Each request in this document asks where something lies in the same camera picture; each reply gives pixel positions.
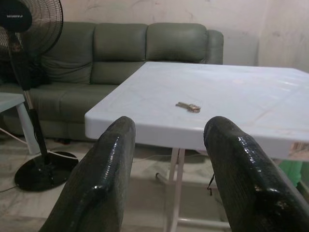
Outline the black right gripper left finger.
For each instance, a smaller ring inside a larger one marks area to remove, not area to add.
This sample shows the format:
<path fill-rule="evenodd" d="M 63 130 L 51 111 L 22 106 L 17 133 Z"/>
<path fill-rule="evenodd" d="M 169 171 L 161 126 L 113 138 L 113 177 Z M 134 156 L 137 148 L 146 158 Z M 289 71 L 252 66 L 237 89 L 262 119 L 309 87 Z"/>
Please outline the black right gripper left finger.
<path fill-rule="evenodd" d="M 119 232 L 135 150 L 135 123 L 115 120 L 73 169 L 42 232 Z"/>

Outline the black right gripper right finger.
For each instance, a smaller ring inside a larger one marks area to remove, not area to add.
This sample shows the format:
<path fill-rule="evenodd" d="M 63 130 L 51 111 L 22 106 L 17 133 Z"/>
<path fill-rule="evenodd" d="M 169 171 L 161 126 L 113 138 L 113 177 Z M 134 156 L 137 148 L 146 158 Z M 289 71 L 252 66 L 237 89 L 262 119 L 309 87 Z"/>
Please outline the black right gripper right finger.
<path fill-rule="evenodd" d="M 232 231 L 308 231 L 308 203 L 253 137 L 215 116 L 203 138 Z"/>

